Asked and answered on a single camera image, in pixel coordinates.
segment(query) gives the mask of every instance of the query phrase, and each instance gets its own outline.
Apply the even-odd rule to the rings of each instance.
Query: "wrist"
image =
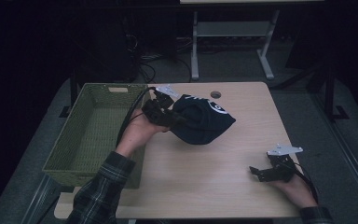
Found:
[[[130,158],[135,148],[127,147],[124,144],[118,144],[115,152],[122,155],[123,157]]]
[[[317,206],[318,206],[318,204],[317,204],[315,201],[313,201],[313,202],[305,202],[305,203],[302,203],[302,204],[300,204],[298,207],[299,207],[300,209],[303,209],[303,208],[317,207]]]

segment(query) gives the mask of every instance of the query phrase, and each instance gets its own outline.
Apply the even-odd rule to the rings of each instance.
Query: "basket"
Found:
[[[98,172],[115,149],[117,134],[144,84],[86,83],[51,150],[43,172],[63,186],[81,187]],[[147,92],[137,108],[150,99]],[[145,147],[132,155],[136,165],[125,188],[140,185]]]

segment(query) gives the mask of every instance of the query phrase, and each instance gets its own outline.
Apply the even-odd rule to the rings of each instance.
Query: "person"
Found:
[[[155,133],[168,130],[150,123],[141,110],[135,110],[116,150],[108,155],[97,175],[75,196],[74,209],[66,223],[117,223],[120,193],[135,165],[130,159],[131,154]],[[304,223],[333,223],[327,209],[318,206],[307,185],[298,176],[294,175],[288,183],[274,181],[269,184],[280,189],[300,208]]]

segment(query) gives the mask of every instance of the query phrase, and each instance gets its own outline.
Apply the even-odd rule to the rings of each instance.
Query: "small black object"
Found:
[[[251,173],[257,175],[260,182],[269,182],[283,180],[288,182],[296,173],[296,165],[289,155],[272,156],[268,155],[272,168],[267,170],[258,170],[250,166]]]
[[[177,124],[186,122],[186,119],[178,113],[168,109],[173,104],[173,99],[159,91],[154,91],[156,99],[147,100],[142,111],[151,123],[164,127],[174,127]]]

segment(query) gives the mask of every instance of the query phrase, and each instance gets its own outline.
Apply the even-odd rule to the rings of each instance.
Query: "table top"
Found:
[[[270,168],[266,152],[290,140],[262,82],[172,84],[179,94],[208,98],[237,121],[212,143],[189,145],[157,133],[146,145],[141,186],[123,189],[119,218],[297,217],[275,188],[258,182],[249,166]],[[221,97],[213,99],[212,91]],[[74,194],[62,193],[57,218],[72,211]]]

